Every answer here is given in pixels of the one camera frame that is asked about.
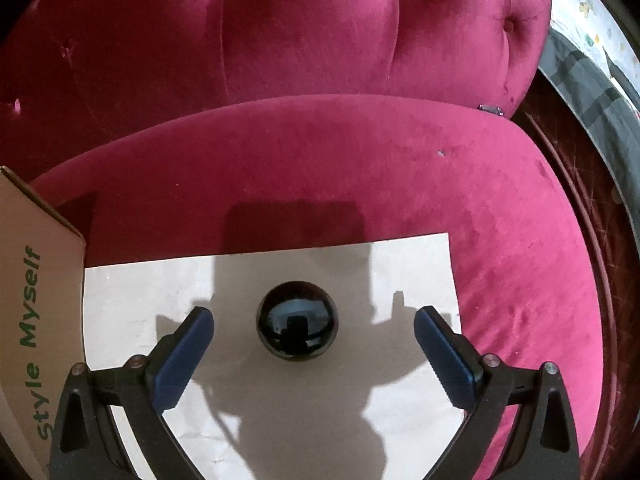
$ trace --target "blue gripper pad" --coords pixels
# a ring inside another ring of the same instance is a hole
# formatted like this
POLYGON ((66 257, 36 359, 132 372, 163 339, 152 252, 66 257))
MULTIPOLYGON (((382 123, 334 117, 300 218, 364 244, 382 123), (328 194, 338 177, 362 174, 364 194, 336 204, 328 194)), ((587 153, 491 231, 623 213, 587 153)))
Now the blue gripper pad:
POLYGON ((148 383, 156 413, 178 404, 205 350, 213 339, 213 315, 204 307, 191 311, 178 329, 164 336, 149 354, 148 383))
POLYGON ((456 334, 432 306, 415 314, 414 333, 451 403, 470 412, 476 405, 476 384, 470 367, 456 351, 456 334))

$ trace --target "patterned cloth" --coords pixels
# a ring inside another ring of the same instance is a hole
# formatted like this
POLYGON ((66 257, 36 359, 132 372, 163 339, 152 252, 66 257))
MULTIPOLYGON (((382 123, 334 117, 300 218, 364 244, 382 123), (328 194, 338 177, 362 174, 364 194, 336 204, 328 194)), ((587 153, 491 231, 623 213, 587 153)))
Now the patterned cloth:
POLYGON ((612 79, 636 111, 640 109, 640 98, 636 99, 640 91, 640 62, 600 0, 552 0, 551 27, 612 79), (628 85, 620 81, 621 74, 628 85))
POLYGON ((635 111, 600 66, 569 39, 551 29, 540 71, 582 123, 605 161, 631 218, 640 251, 640 123, 635 111))

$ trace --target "chair seat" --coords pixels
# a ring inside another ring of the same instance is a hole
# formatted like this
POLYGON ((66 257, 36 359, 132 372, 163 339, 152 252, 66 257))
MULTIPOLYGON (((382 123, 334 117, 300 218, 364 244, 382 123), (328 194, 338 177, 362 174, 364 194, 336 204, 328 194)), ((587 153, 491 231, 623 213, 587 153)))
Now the chair seat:
POLYGON ((448 232, 465 335, 513 366, 557 362, 580 449, 590 439, 590 257, 551 168, 504 118, 388 96, 262 100, 112 142, 33 186, 84 230, 88 266, 448 232))

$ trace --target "metal screw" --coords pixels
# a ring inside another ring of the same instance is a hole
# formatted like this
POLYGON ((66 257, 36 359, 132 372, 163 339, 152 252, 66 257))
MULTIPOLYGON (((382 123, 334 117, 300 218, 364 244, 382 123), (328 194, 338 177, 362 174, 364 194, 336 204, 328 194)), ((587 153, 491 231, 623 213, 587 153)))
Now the metal screw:
POLYGON ((76 363, 71 367, 71 375, 82 375, 86 370, 86 364, 84 363, 76 363))
POLYGON ((127 365, 129 365, 130 368, 140 368, 145 363, 146 363, 146 356, 140 355, 140 354, 131 356, 127 361, 127 365))
POLYGON ((548 363, 545 363, 545 370, 548 374, 555 375, 558 373, 558 365, 549 361, 548 363))
POLYGON ((496 354, 485 354, 482 356, 482 361, 489 368, 497 368, 500 365, 500 358, 496 354))

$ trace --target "gray fabric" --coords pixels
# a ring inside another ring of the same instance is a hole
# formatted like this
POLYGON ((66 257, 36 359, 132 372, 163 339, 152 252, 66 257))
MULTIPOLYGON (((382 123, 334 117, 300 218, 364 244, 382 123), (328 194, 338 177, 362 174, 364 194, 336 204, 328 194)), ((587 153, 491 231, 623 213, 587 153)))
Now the gray fabric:
POLYGON ((635 112, 607 75, 553 29, 539 69, 582 123, 609 168, 640 253, 640 123, 635 112))

